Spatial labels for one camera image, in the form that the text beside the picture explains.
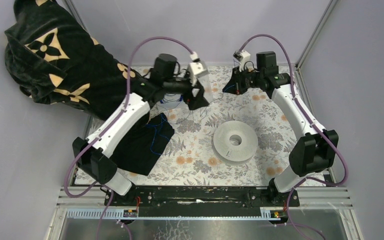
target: black blanket with flower pattern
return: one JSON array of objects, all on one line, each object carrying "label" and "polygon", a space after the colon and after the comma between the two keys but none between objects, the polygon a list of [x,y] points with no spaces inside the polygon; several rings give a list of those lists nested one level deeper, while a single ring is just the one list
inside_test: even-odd
[{"label": "black blanket with flower pattern", "polygon": [[[21,92],[36,103],[64,103],[106,120],[126,96],[126,65],[55,0],[16,0],[14,13],[16,24],[5,31],[5,65]],[[141,76],[133,70],[130,77],[134,91]],[[144,126],[148,121],[149,113],[139,122]],[[174,134],[167,121],[161,126],[158,135],[166,138],[156,139],[153,128],[131,129],[114,153],[129,161],[113,159],[118,167],[147,175],[160,157],[155,153],[163,152]]]}]

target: white wall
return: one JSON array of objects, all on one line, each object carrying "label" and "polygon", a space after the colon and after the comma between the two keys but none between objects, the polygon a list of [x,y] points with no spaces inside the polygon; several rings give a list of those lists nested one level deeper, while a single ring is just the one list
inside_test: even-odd
[{"label": "white wall", "polygon": [[315,115],[339,133],[363,235],[384,239],[384,1],[341,1],[302,72]]},{"label": "white wall", "polygon": [[[210,64],[232,64],[233,53],[252,35],[271,34],[297,61],[329,0],[72,0],[90,34],[116,59],[127,62],[133,49],[149,37],[166,36],[186,43]],[[278,51],[271,39],[256,39],[246,48]],[[135,56],[150,65],[160,53],[189,62],[175,43],[150,42]]]},{"label": "white wall", "polygon": [[13,0],[0,0],[0,240],[42,239],[87,116],[25,97],[4,66]]}]

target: spool hole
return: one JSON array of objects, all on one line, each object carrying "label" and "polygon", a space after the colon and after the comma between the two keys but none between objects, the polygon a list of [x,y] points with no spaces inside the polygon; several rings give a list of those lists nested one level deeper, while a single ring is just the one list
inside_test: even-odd
[{"label": "spool hole", "polygon": [[242,138],[239,135],[232,135],[229,138],[230,144],[233,146],[239,146],[242,143]]}]

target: orange flower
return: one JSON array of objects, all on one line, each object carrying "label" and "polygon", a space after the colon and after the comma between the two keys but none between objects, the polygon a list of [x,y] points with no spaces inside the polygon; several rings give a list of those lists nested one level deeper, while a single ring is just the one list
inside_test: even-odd
[{"label": "orange flower", "polygon": [[184,163],[185,163],[185,158],[182,157],[182,156],[178,156],[178,157],[176,158],[176,163],[179,164],[179,165],[184,164]]},{"label": "orange flower", "polygon": [[273,167],[268,167],[265,171],[269,176],[274,176],[276,174],[275,169]]},{"label": "orange flower", "polygon": [[218,163],[219,163],[219,160],[215,157],[210,157],[208,159],[208,165],[210,165],[212,167],[216,166]]}]

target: glass surface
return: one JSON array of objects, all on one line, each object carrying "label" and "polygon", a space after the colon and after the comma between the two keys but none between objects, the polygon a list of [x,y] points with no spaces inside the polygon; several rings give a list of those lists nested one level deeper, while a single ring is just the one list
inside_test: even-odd
[{"label": "glass surface", "polygon": [[[347,239],[341,216],[335,210],[291,210],[291,216],[295,223],[322,231],[328,240]],[[95,240],[97,226],[97,219],[67,218],[61,239]],[[262,220],[136,220],[128,227],[134,240],[304,239],[291,225],[274,227],[270,222]],[[322,239],[311,230],[300,229],[311,239]],[[99,230],[99,239],[128,240],[129,235],[115,220],[104,220]]]}]

